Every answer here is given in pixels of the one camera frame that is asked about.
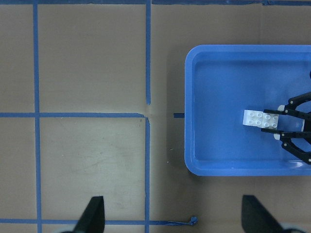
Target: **blue tray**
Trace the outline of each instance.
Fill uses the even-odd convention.
[[[185,162],[201,176],[311,175],[270,133],[242,125],[244,109],[277,109],[311,91],[311,46],[201,45],[185,64]],[[300,111],[311,111],[303,104]],[[278,129],[302,121],[280,116]],[[301,147],[311,150],[304,139]]]

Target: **crumpled blue tape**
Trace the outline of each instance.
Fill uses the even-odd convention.
[[[191,220],[189,222],[172,222],[172,221],[167,221],[164,223],[164,226],[183,226],[183,225],[188,225],[188,226],[194,226],[198,222],[198,218],[196,216],[192,216]]]

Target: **white lego brick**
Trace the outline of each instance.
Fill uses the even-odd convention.
[[[276,129],[278,114],[268,114],[261,111],[244,110],[243,125],[259,128]]]

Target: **black object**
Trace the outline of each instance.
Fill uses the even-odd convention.
[[[245,233],[305,233],[298,229],[283,229],[253,195],[243,195],[242,227]]]
[[[276,133],[280,135],[280,141],[282,141],[282,148],[302,160],[303,162],[311,165],[311,152],[305,152],[298,148],[293,142],[292,138],[304,138],[309,144],[311,144],[311,112],[304,113],[296,110],[296,108],[311,100],[311,92],[306,94],[293,97],[288,100],[288,104],[285,105],[283,111],[279,110],[268,110],[265,109],[264,113],[279,114],[279,115],[289,115],[292,117],[300,118],[305,120],[304,129],[302,132],[284,132],[281,130],[272,130],[262,128],[262,132],[266,133]]]
[[[72,232],[103,233],[105,228],[104,198],[92,197]]]

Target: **black robotic claw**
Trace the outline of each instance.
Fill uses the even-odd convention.
[[[279,114],[279,115],[289,115],[292,117],[300,118],[305,121],[304,128],[302,132],[284,132],[281,130],[273,130],[273,129],[264,129],[262,128],[262,132],[266,133],[274,133],[279,135],[280,141],[282,141],[282,148],[302,160],[303,162],[311,165],[311,151],[305,152],[302,149],[298,148],[293,142],[292,138],[304,138],[309,144],[311,144],[311,112],[304,113],[296,110],[296,108],[311,100],[311,92],[306,94],[293,97],[288,100],[288,104],[284,106],[282,110],[269,110],[265,109],[264,113],[269,114]]]

